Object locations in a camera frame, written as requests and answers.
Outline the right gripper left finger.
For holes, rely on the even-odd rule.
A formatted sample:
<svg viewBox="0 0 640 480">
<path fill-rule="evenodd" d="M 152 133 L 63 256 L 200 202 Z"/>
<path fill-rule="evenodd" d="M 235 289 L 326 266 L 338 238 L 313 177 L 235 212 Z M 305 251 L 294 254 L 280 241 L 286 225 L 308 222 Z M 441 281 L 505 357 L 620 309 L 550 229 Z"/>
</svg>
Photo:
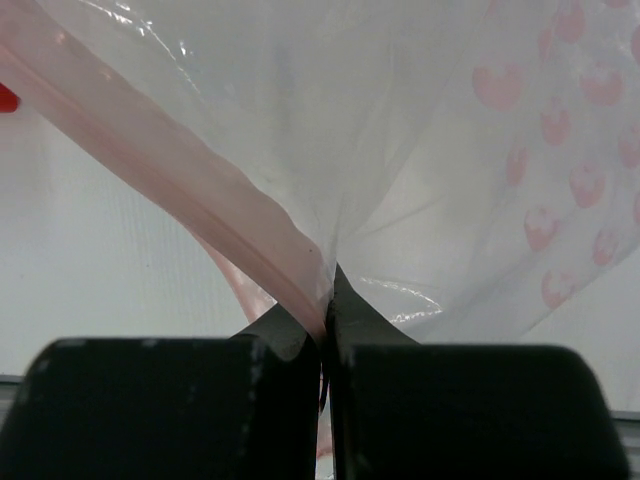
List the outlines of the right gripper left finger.
<svg viewBox="0 0 640 480">
<path fill-rule="evenodd" d="M 5 479 L 311 479 L 320 353 L 275 306 L 228 339 L 65 338 L 1 430 Z"/>
</svg>

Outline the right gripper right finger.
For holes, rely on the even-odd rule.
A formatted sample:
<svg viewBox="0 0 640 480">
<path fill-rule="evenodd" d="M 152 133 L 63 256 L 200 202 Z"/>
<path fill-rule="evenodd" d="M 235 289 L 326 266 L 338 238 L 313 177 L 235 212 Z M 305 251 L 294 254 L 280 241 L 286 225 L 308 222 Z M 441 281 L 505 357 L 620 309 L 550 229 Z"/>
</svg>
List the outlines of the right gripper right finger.
<svg viewBox="0 0 640 480">
<path fill-rule="evenodd" d="M 421 344 L 343 272 L 327 314 L 339 479 L 626 479 L 587 363 L 553 345 Z"/>
</svg>

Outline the clear pink-dotted zip bag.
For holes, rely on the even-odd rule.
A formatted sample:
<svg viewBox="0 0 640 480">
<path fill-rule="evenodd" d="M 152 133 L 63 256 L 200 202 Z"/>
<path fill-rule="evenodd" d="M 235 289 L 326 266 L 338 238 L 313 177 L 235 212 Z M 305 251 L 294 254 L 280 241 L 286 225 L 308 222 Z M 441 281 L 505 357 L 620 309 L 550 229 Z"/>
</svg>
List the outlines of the clear pink-dotted zip bag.
<svg viewBox="0 0 640 480">
<path fill-rule="evenodd" d="M 207 211 L 305 235 L 425 342 L 559 343 L 639 409 L 635 1 L 29 1 L 37 66 Z M 1 118 L 1 370 L 57 336 L 221 335 L 272 303 L 30 96 Z"/>
</svg>

